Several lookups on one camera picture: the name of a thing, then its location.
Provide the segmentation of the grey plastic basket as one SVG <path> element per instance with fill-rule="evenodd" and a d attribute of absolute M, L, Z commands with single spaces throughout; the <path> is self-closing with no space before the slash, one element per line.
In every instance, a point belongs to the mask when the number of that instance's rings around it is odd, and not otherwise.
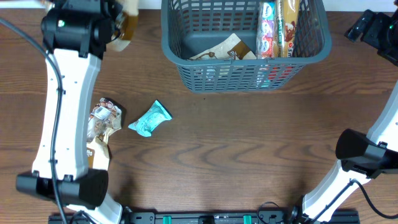
<path fill-rule="evenodd" d="M 324 60 L 331 35 L 322 1 L 300 1 L 290 58 L 193 60 L 236 34 L 256 50 L 259 1 L 162 1 L 162 50 L 194 93 L 271 91 L 304 66 Z"/>

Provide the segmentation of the multicolour tissue pack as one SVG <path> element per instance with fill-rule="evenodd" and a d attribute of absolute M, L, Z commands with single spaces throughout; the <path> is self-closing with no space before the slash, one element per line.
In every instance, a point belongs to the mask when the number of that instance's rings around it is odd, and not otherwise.
<path fill-rule="evenodd" d="M 276 51 L 275 37 L 275 1 L 259 3 L 256 35 L 256 58 L 274 58 Z"/>

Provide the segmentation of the beige nut bag with label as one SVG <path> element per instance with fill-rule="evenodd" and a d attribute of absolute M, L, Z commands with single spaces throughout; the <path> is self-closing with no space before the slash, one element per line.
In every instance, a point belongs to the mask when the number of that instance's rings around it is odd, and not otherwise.
<path fill-rule="evenodd" d="M 108 170 L 109 137 L 121 129 L 122 110 L 111 100 L 101 98 L 88 120 L 86 153 L 90 169 Z"/>

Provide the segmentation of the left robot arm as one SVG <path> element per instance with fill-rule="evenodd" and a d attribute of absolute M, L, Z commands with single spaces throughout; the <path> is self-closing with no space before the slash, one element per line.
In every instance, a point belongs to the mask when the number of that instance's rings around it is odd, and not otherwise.
<path fill-rule="evenodd" d="M 94 223 L 119 223 L 123 207 L 108 194 L 107 171 L 92 169 L 86 140 L 91 97 L 106 46 L 116 38 L 116 1 L 55 1 L 42 19 L 47 64 L 42 137 L 18 191 L 70 208 Z"/>

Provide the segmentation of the beige snack bag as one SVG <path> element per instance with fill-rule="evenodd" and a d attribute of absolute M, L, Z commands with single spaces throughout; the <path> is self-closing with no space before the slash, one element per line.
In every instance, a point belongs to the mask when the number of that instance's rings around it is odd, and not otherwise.
<path fill-rule="evenodd" d="M 122 6 L 115 21 L 119 31 L 112 36 L 113 41 L 106 45 L 115 52 L 123 51 L 130 43 L 138 23 L 139 0 L 116 0 Z"/>

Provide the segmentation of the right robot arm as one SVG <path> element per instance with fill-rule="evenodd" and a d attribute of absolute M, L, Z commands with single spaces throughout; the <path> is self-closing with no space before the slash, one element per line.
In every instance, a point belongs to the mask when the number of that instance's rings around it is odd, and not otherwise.
<path fill-rule="evenodd" d="M 366 10 L 345 37 L 377 49 L 397 64 L 397 14 Z M 364 134 L 346 129 L 336 143 L 336 162 L 323 180 L 300 198 L 286 223 L 359 223 L 353 210 L 338 207 L 356 190 L 381 174 L 397 173 L 397 89 L 393 89 L 380 117 Z"/>

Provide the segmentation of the teal snack packet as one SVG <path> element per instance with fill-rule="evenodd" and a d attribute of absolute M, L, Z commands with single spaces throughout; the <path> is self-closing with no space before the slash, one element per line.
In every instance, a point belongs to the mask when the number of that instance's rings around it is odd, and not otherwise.
<path fill-rule="evenodd" d="M 131 123 L 128 128 L 148 138 L 152 136 L 153 130 L 158 127 L 160 123 L 170 121 L 171 119 L 172 115 L 158 100 L 155 100 L 148 111 L 137 121 Z"/>

